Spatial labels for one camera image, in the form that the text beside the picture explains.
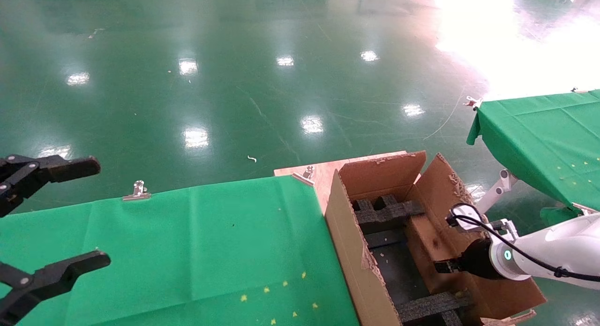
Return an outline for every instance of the cardboard box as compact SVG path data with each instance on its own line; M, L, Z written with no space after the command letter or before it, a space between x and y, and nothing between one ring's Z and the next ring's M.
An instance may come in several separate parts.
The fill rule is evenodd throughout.
M367 249L352 200L375 200L393 194L398 202L417 200L426 214L411 217L405 234L414 262L431 294L468 290L474 306L463 323L479 325L480 318L503 319L546 302L536 283L491 281L469 273L439 274L433 262L455 258L480 234L461 234L448 227L450 207L472 202L470 194L446 160L438 154L415 182L426 153L348 163L333 176L325 219L358 317L363 326L399 326L398 313L376 261Z

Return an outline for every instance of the green floor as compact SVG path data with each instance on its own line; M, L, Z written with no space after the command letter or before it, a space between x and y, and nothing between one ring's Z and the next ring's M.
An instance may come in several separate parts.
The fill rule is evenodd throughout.
M501 166L465 96L597 88L598 34L600 0L0 0L0 156L103 166L21 212L404 149L477 197ZM518 184L491 216L554 204ZM600 324L598 292L538 283L526 325Z

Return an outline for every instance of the green cloth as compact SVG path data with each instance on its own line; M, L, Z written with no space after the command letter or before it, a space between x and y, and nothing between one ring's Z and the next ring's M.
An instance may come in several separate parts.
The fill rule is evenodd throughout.
M547 226L553 226L558 223L574 219L581 211L574 211L569 208L542 208L540 217Z
M29 272L96 247L112 259L22 326L358 326L315 192L293 177L9 215L0 245Z
M570 206L600 209L600 90L483 102L481 135L516 177Z

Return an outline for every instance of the white mounting bracket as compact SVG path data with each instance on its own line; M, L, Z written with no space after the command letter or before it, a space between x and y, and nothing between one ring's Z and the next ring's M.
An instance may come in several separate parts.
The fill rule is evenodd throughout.
M586 207L585 205L581 205L579 203L573 203L573 207L578 208L579 210L581 210L581 212L583 213L584 216L587 215L593 215L593 214L597 214L598 210L596 209L592 209L590 207Z
M315 182L312 180L314 172L315 168L313 166L308 166L304 171L304 174L300 175L297 172L295 172L292 174L292 176L295 179L299 179L300 181L302 181L302 183L313 187L315 186Z
M478 98L475 100L471 96L467 96L467 101L463 104L463 106L473 107L473 110L476 111L479 107L481 107L481 103L484 101L483 98Z
M129 194L127 196L123 196L123 201L128 200L145 200L152 196L151 193L148 192L148 189L144 187L144 181L141 179L139 181L135 181L133 183L133 194Z
M502 194L512 190L512 186L519 181L515 175L508 170L500 170L500 179L489 189L486 194L475 205L480 214L486 213L495 204Z

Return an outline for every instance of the plywood board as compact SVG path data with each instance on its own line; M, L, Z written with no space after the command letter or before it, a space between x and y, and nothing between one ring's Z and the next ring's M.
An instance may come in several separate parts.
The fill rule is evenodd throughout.
M344 164L347 164L350 162L357 162L357 161L382 159L385 157L404 155L404 154L406 154L406 151L403 150L403 151L397 151L394 153L385 153L385 154L356 157L354 159L337 160L337 161L323 162L323 163L317 163L317 164L307 164L306 166L297 166L297 167L281 168L279 170L273 170L273 174L275 174L275 176L283 176L283 175L292 175L293 173L296 172L296 173L302 175L302 173L304 173L306 168L309 165L312 165L315 168L315 171L313 172L313 179L312 179L313 182L315 183L315 192L317 193L317 198L319 199L319 204L321 205L321 210L323 212L325 212L325 209L327 209L327 202L330 198L331 181L333 179L334 172L336 170L340 170L344 166Z

